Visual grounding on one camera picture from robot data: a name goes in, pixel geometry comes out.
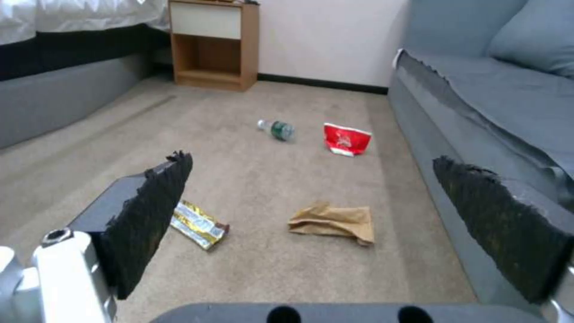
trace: green bottle label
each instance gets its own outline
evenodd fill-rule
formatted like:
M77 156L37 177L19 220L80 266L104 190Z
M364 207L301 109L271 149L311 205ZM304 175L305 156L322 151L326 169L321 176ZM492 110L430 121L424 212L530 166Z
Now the green bottle label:
M285 140L285 138L283 138L283 128L285 126L287 126L286 123L281 121L275 121L271 126L271 134L273 135L273 137L279 140Z

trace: wooden nightstand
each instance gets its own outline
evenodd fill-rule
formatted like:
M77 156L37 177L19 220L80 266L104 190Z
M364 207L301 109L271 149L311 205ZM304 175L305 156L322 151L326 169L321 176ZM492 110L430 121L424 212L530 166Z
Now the wooden nightstand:
M169 12L177 84L245 91L257 81L258 5L169 0Z

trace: candy bar wrapper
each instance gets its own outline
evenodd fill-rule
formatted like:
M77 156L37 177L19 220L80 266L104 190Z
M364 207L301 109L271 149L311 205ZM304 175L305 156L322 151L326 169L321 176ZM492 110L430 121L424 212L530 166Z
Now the candy bar wrapper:
M359 129L324 124L325 145L338 155L354 157L364 153L371 140L371 133Z
M229 232L229 224L221 224L196 205L181 200L173 211L171 226L204 250L209 250Z

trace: brown paper bag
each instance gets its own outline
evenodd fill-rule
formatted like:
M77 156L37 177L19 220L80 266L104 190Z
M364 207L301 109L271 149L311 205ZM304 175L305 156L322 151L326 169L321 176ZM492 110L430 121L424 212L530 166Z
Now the brown paper bag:
M361 245L375 243L373 221L368 207L341 209L328 202L315 202L288 222L289 232L356 237Z

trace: carpet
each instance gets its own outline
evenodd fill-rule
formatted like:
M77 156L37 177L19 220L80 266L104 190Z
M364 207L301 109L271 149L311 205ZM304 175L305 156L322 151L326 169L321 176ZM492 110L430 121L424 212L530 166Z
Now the carpet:
M257 120L283 120L282 143ZM373 132L362 156L323 144L323 122ZM193 154L183 197L231 225L206 253L168 229L119 322L190 302L474 302L386 97L258 82L246 93L155 76L85 120L0 151L0 245L26 262L114 179ZM375 245L287 231L317 199L369 206Z

